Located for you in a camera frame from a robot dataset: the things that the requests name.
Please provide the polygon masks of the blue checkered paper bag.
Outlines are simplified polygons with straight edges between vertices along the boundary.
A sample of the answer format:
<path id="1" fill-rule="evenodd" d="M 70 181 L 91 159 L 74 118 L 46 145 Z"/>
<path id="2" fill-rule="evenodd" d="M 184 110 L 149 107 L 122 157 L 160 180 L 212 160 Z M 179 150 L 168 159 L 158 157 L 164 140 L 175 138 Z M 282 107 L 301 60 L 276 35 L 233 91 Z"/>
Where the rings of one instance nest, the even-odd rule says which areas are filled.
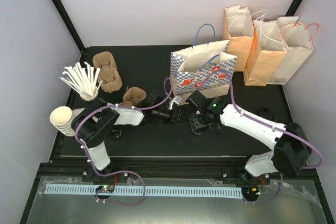
<path id="1" fill-rule="evenodd" d="M 229 40 L 214 38 L 198 45 L 194 39 L 192 46 L 171 53 L 173 94 L 182 98 L 181 105 L 195 90 L 207 98 L 227 94 L 237 62 L 237 56 L 227 52 L 229 45 Z"/>

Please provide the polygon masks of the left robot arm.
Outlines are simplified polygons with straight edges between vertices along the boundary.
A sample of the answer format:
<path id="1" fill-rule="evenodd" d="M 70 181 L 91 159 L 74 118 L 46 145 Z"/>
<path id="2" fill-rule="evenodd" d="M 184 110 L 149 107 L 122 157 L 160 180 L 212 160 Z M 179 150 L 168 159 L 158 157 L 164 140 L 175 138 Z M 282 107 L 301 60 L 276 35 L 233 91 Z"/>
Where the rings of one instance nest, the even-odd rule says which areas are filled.
<path id="1" fill-rule="evenodd" d="M 122 125 L 147 126 L 162 123 L 177 123 L 180 111 L 177 107 L 182 97 L 168 95 L 163 101 L 147 108 L 136 108 L 106 103 L 102 98 L 95 99 L 71 123 L 75 138 L 88 156 L 88 162 L 95 167 L 94 175 L 102 182 L 113 174 L 111 159 L 107 153 L 105 139 L 114 134 L 121 135 Z"/>

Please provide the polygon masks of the brown carrier half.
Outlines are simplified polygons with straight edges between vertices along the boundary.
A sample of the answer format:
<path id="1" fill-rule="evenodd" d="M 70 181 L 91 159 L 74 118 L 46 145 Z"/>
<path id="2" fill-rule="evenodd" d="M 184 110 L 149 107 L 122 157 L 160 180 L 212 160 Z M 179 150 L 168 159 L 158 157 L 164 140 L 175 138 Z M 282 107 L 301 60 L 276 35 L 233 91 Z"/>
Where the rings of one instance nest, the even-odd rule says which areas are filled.
<path id="1" fill-rule="evenodd" d="M 123 101 L 119 105 L 123 106 L 136 106 L 141 101 L 146 99 L 146 92 L 138 87 L 131 87 L 127 89 L 123 95 Z"/>

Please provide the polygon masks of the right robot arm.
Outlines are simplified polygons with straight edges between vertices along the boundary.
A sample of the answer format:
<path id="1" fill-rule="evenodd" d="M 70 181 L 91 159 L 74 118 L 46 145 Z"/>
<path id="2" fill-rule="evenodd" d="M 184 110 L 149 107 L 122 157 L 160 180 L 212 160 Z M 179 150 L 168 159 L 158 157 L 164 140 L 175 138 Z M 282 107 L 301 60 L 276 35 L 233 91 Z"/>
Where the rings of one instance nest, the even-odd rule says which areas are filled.
<path id="1" fill-rule="evenodd" d="M 209 99 L 199 91 L 194 91 L 186 103 L 195 110 L 189 116 L 194 133 L 212 129 L 219 134 L 220 126 L 224 125 L 269 148 L 266 153 L 251 156 L 240 168 L 238 176 L 245 184 L 252 183 L 260 175 L 276 172 L 298 176 L 312 153 L 303 129 L 297 123 L 276 123 L 228 103 L 223 97 Z"/>

